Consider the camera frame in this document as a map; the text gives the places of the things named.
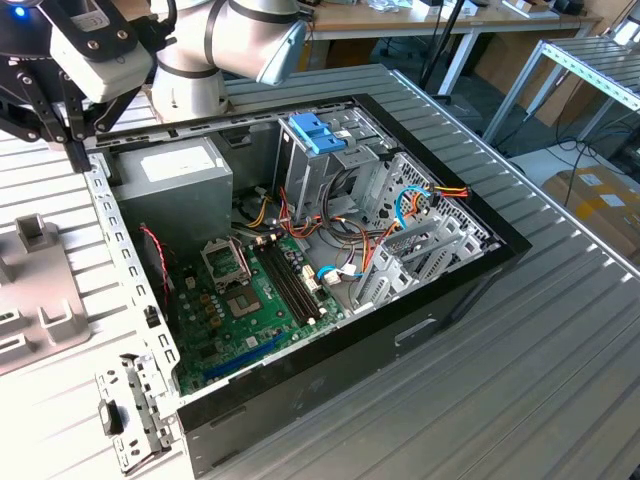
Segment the red cable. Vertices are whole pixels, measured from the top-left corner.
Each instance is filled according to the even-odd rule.
[[[149,235],[154,245],[156,246],[156,250],[158,251],[158,255],[160,256],[160,264],[162,267],[162,282],[164,283],[164,307],[165,309],[169,305],[169,272],[167,271],[167,262],[164,258],[164,252],[162,251],[162,245],[158,238],[154,235],[154,233],[149,230],[147,227],[140,227],[144,233]]]

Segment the motherboard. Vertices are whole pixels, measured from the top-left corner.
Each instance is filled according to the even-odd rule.
[[[210,242],[171,273],[182,395],[344,318],[293,238]]]

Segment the corrugated metal surface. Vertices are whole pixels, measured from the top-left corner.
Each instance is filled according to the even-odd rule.
[[[635,273],[381,66],[299,74],[275,90],[238,81],[229,90],[242,111],[373,95],[534,248],[463,323],[212,478],[624,478],[633,470],[640,459]],[[153,121],[144,103],[128,115],[135,125]],[[96,319],[88,343],[0,379],[0,417],[11,432],[2,451],[23,468],[8,478],[117,478],[92,374],[139,343],[88,194],[60,154],[4,137],[0,155],[0,226],[34,205],[45,209],[64,232]],[[178,447],[137,477],[189,475]]]

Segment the floor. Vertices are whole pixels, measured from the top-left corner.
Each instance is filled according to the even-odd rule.
[[[429,39],[430,37],[425,37],[422,40],[428,43]],[[382,54],[385,48],[387,48],[386,39],[381,39],[370,57],[371,63],[382,63],[387,68],[398,69],[411,80],[417,82],[423,62],[423,59],[420,58],[420,52],[425,50],[424,44],[414,37],[398,37],[394,38],[389,44],[389,56]],[[446,60],[447,55],[444,54],[427,85],[427,92],[434,93],[438,90],[438,86],[446,73]],[[489,125],[504,99],[504,95],[498,89],[475,74],[461,76],[453,90],[453,94],[462,95],[481,114],[482,120],[479,127],[476,122],[472,127],[480,131]],[[600,105],[593,105],[592,109],[579,118],[565,135],[578,134],[590,120],[590,116],[599,107]],[[617,105],[609,111],[601,125],[604,125],[604,122],[620,118],[626,113],[628,113],[628,110]],[[510,121],[505,122],[505,125],[517,125],[525,117],[525,110],[516,106],[511,112]],[[500,142],[510,132],[510,127],[505,126],[500,134],[497,135],[497,141]],[[607,158],[624,138],[621,132],[617,132],[615,135],[598,142],[595,149],[600,155]],[[555,129],[547,127],[536,118],[532,118],[517,135],[502,143],[499,150],[506,157],[513,157],[548,147],[555,143]]]

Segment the blue cable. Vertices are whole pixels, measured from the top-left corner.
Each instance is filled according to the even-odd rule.
[[[404,217],[402,215],[402,196],[406,192],[410,191],[419,192],[427,198],[431,196],[430,192],[427,192],[424,188],[419,187],[418,185],[409,185],[408,187],[402,189],[400,195],[398,195],[398,199],[396,200],[396,218],[398,219],[398,222],[400,222],[400,226],[403,229],[407,228],[407,222],[404,221]]]
[[[322,280],[322,277],[324,277],[331,270],[335,270],[335,269],[336,267],[334,265],[327,265],[326,267],[322,267],[320,270],[318,270],[318,273],[316,275],[318,275],[318,278]]]

